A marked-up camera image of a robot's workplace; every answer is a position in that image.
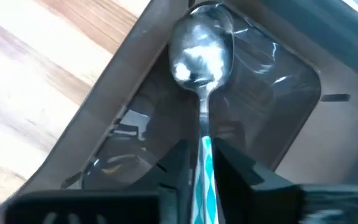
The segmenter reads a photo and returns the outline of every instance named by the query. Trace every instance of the spoon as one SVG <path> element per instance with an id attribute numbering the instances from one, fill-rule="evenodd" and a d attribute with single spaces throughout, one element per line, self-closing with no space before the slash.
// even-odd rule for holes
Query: spoon
<path id="1" fill-rule="evenodd" d="M 179 20 L 169 45 L 175 81 L 200 98 L 200 139 L 193 175 L 191 223 L 218 223 L 208 100 L 225 84 L 234 61 L 233 21 L 220 4 L 205 4 Z"/>

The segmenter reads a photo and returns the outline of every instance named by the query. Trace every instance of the wooden table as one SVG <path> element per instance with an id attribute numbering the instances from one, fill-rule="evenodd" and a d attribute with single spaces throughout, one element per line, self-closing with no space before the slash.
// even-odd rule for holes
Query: wooden table
<path id="1" fill-rule="evenodd" d="M 0 203 L 43 163 L 149 0 L 0 0 Z"/>

